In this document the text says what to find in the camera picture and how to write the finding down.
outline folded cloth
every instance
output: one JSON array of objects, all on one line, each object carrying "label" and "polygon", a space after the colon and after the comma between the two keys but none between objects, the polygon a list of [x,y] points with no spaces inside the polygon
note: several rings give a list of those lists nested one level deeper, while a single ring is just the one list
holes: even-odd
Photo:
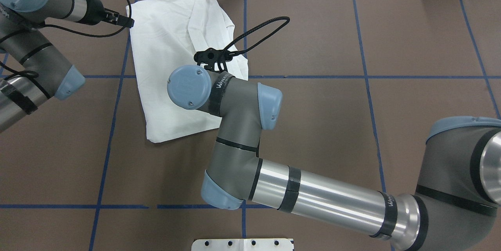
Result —
[{"label": "folded cloth", "polygon": [[[147,139],[158,143],[218,128],[220,117],[185,110],[167,93],[170,73],[196,64],[196,51],[222,49],[233,40],[235,25],[218,1],[144,0],[134,3],[132,11],[135,24],[130,37]],[[227,68],[235,77],[247,80],[249,70],[243,55],[234,57]]]}]

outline table surface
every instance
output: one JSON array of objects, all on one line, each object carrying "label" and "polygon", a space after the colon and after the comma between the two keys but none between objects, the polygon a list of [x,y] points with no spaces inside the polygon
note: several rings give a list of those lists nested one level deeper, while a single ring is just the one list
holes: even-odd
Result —
[{"label": "table surface", "polygon": [[[102,2],[125,12],[123,0]],[[277,127],[261,139],[264,159],[413,193],[436,120],[499,118],[501,0],[218,2],[236,36],[291,17],[247,54],[250,80],[283,92]],[[388,242],[251,202],[234,211],[206,205],[199,192],[216,131],[146,140],[128,34],[42,32],[87,83],[0,134],[0,249],[190,250],[198,238],[286,237],[296,250],[390,251]],[[498,219],[469,250],[499,249],[500,232]]]}]

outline robotic arm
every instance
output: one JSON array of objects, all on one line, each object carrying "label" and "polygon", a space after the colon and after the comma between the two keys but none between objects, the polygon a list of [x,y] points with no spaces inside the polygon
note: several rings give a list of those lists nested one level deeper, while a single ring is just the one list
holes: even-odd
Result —
[{"label": "robotic arm", "polygon": [[223,209],[243,199],[389,240],[398,250],[464,250],[491,230],[501,203],[501,121],[450,117],[427,140],[415,195],[392,196],[258,158],[280,90],[187,65],[168,80],[172,101],[222,117],[202,198]]},{"label": "robotic arm", "polygon": [[100,0],[0,0],[0,13],[0,53],[9,53],[25,68],[0,81],[0,133],[52,96],[66,99],[85,83],[38,31],[46,18],[87,25],[104,21],[123,28],[134,24],[130,17],[104,8]]}]

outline white towel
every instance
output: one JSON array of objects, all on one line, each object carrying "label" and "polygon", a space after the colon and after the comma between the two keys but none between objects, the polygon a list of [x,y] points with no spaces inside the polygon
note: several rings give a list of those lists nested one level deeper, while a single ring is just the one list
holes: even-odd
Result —
[{"label": "white towel", "polygon": [[[170,73],[186,64],[195,65],[196,51],[222,49],[233,40],[235,25],[218,1],[144,0],[134,3],[132,11],[135,24],[130,36],[147,139],[164,142],[218,128],[219,117],[185,110],[167,93]],[[227,67],[235,77],[247,80],[243,55],[234,57]]]}]

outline white bracket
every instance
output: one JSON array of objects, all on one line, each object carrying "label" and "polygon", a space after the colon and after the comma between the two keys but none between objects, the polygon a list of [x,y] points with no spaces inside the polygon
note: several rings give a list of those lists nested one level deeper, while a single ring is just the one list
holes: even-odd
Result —
[{"label": "white bracket", "polygon": [[294,251],[290,238],[195,240],[191,251]]}]

